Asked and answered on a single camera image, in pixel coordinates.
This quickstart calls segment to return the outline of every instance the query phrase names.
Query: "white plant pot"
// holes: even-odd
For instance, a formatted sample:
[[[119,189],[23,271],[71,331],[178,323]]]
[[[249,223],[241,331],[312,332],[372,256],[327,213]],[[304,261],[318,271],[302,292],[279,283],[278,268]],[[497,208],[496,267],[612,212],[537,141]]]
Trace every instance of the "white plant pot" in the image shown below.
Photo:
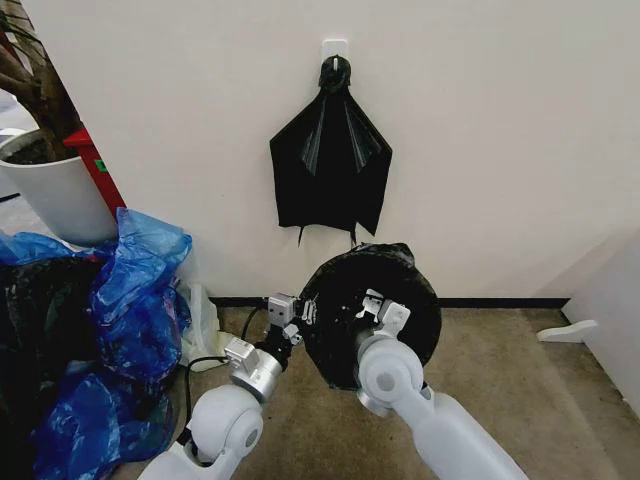
[[[41,138],[38,130],[0,145],[0,171],[58,238],[79,246],[115,238],[116,224],[80,157],[39,165],[4,161]]]

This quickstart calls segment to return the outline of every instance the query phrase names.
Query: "brown carpet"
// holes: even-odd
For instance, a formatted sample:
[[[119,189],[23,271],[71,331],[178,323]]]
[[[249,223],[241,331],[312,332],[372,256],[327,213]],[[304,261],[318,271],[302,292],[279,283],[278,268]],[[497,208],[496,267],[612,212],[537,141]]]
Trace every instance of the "brown carpet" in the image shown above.
[[[248,311],[223,312],[225,329],[238,333]],[[249,340],[260,338],[264,325],[264,316],[257,316]],[[531,479],[626,478],[619,476],[545,348],[526,311],[446,310],[425,379],[460,401]],[[192,374],[194,398],[226,383],[226,368]],[[180,381],[174,390],[183,405]],[[353,393],[327,388],[302,346],[280,377],[264,418],[262,438],[236,480],[435,478],[421,464],[402,421],[378,418]],[[143,467],[126,465],[112,478],[136,478]]]

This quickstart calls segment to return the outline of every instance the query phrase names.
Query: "plastic bag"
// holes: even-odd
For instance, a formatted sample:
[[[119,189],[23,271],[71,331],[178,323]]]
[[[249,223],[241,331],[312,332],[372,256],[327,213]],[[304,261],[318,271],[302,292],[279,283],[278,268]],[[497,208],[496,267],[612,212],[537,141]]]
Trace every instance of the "plastic bag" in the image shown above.
[[[188,308],[172,284],[191,250],[176,226],[119,208],[118,245],[90,296],[103,364],[139,382],[157,383],[180,359]]]
[[[87,307],[103,263],[63,257],[0,265],[0,465],[11,466],[10,478],[32,475],[29,434],[55,402],[69,362],[99,358]]]
[[[115,245],[105,243],[103,246],[73,251],[64,244],[39,233],[21,232],[9,236],[0,231],[0,264],[26,265],[37,260],[60,257],[100,257],[113,254]]]
[[[106,371],[67,377],[58,403],[33,435],[43,446],[34,470],[41,480],[99,479],[116,465],[163,451],[175,428],[171,403]]]
[[[320,92],[271,139],[281,227],[320,224],[372,235],[384,202],[391,147],[349,93],[351,66],[326,59]]]

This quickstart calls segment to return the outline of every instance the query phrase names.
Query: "silver metal joint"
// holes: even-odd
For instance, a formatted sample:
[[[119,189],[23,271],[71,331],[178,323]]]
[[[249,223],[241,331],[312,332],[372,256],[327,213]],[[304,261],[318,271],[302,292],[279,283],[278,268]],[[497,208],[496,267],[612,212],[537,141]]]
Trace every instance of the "silver metal joint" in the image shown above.
[[[280,363],[239,338],[231,340],[224,350],[232,368],[231,382],[251,392],[258,402],[266,403],[282,373]]]
[[[295,318],[296,298],[283,293],[269,297],[269,323],[284,328]]]

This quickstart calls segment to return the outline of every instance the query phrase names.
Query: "robotic arm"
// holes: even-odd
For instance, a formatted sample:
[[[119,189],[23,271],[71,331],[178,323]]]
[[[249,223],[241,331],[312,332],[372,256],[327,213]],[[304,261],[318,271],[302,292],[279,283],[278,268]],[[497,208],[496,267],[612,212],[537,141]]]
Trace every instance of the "robotic arm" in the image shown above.
[[[396,412],[411,428],[416,450],[442,480],[526,480],[515,461],[452,397],[424,386],[418,356],[397,334],[411,312],[368,290],[358,315],[375,327],[358,336],[358,399],[376,415]],[[142,480],[226,480],[256,446],[262,405],[286,369],[298,324],[315,321],[311,301],[278,294],[269,299],[270,329],[255,347],[234,338],[225,349],[231,385],[206,392],[171,448],[142,473]]]
[[[526,480],[516,462],[454,398],[423,388],[418,356],[396,335],[410,312],[367,291],[364,310],[378,326],[361,336],[358,349],[360,402],[386,416],[395,411],[411,428],[418,454],[442,480]]]

